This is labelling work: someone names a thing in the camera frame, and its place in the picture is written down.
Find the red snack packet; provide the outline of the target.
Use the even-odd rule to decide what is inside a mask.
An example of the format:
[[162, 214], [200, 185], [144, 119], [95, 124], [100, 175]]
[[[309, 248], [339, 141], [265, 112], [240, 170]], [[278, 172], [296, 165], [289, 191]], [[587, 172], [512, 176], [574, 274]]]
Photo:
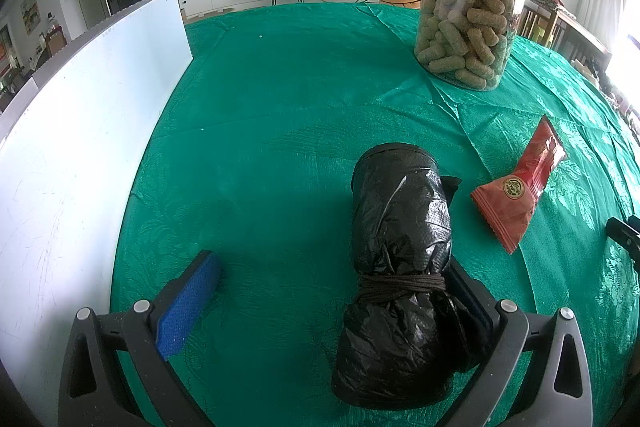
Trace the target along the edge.
[[514, 170], [471, 193], [472, 201], [509, 255], [525, 235], [552, 171], [565, 158], [559, 135], [548, 117], [542, 116]]

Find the black plastic bag roll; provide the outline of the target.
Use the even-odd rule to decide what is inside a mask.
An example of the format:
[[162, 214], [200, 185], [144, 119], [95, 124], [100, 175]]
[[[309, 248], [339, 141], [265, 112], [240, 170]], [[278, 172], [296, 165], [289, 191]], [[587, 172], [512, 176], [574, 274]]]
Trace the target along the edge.
[[352, 263], [332, 390], [355, 407], [402, 411], [449, 395], [484, 358], [490, 329], [450, 277], [449, 206], [460, 181], [416, 145], [372, 147], [352, 174]]

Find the white cardboard storage box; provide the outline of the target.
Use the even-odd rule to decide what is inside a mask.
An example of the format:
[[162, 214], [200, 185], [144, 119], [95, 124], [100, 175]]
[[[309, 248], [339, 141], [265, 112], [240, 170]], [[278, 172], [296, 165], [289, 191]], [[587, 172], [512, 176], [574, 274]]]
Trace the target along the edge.
[[178, 0], [144, 0], [34, 75], [1, 140], [1, 358], [41, 417], [56, 408], [81, 307], [106, 310], [128, 195], [192, 60]]

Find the wooden railing furniture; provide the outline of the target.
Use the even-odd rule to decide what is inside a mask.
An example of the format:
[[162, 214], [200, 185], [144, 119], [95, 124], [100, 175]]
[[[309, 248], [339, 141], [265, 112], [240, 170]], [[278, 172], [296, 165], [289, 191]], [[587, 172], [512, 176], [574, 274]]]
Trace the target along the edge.
[[518, 34], [552, 49], [565, 60], [605, 70], [612, 53], [574, 15], [554, 0], [525, 0]]

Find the green satin tablecloth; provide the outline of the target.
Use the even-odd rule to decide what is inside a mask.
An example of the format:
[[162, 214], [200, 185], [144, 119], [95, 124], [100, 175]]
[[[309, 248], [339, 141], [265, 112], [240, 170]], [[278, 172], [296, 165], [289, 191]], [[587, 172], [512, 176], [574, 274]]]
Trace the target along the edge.
[[[390, 142], [419, 145], [460, 179], [452, 252], [472, 277], [527, 312], [575, 312], [596, 424], [620, 406], [639, 283], [604, 227], [639, 210], [636, 142], [561, 55], [520, 39], [499, 87], [470, 91], [419, 65], [417, 29], [413, 10], [309, 3], [186, 30], [193, 60], [129, 195], [111, 307], [156, 295], [215, 251], [224, 277], [171, 363], [216, 425], [431, 426], [446, 411], [361, 410], [330, 388], [357, 290], [352, 170]], [[514, 170], [542, 116], [566, 158], [509, 255], [471, 193]]]

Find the clear jar of puffed snacks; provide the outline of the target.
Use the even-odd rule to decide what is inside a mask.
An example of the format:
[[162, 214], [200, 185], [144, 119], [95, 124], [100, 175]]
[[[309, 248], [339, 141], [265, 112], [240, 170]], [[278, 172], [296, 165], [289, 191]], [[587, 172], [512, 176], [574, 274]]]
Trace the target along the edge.
[[499, 86], [525, 0], [421, 0], [414, 55], [432, 75], [475, 91]]

